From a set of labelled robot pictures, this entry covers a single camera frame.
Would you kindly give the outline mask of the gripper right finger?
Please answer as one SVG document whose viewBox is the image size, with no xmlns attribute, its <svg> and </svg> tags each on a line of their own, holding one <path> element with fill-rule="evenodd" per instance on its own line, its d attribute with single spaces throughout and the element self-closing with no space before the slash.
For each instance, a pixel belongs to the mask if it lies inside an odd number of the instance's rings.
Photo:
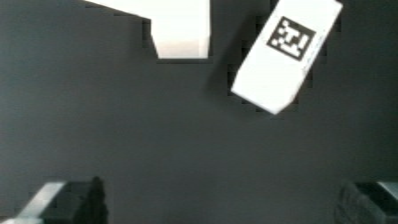
<svg viewBox="0 0 398 224">
<path fill-rule="evenodd" d="M 398 224 L 398 181 L 349 182 L 342 186 L 335 224 Z"/>
</svg>

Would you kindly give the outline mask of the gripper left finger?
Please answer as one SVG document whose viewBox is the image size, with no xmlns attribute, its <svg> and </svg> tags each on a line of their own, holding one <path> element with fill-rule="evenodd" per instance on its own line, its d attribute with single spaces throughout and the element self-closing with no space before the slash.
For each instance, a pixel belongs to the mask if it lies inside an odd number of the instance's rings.
<svg viewBox="0 0 398 224">
<path fill-rule="evenodd" d="M 102 178 L 49 182 L 11 224 L 109 224 Z"/>
</svg>

